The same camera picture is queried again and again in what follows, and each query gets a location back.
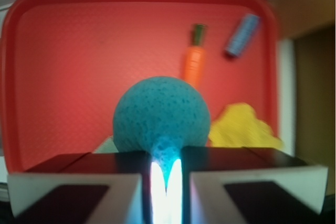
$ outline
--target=orange carrot toy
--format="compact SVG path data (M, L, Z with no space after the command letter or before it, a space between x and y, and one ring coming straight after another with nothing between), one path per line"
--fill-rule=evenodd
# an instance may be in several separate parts
M186 52L184 81L195 89L198 88L204 68L205 50L202 42L205 28L206 26L202 24L195 25L193 45L188 47Z

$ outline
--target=wall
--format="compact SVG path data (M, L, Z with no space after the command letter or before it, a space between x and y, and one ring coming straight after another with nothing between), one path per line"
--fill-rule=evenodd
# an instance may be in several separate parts
M283 38L298 38L335 23L335 0L272 0Z
M335 193L335 26L295 40L296 155L329 166L327 194Z

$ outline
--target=toy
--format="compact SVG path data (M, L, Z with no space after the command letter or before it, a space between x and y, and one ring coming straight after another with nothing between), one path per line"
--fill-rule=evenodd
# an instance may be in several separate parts
M145 79L120 99L113 117L119 152L145 150L163 172L165 184L183 146L204 146L210 114L201 94L171 77Z

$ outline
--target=yellow rag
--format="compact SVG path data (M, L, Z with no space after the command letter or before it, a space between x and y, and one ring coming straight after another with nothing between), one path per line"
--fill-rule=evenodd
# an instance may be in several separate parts
M271 127L257 119L255 110L246 103L229 105L211 124L209 139L212 147L283 147Z

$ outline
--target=red tray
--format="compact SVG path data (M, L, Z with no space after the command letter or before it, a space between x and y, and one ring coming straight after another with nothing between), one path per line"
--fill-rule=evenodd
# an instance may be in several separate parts
M223 48L241 19L261 24L241 58ZM265 0L17 0L2 33L1 119L8 171L91 152L133 84L181 77L192 25L208 26L200 92L215 119L246 102L277 133L277 26Z

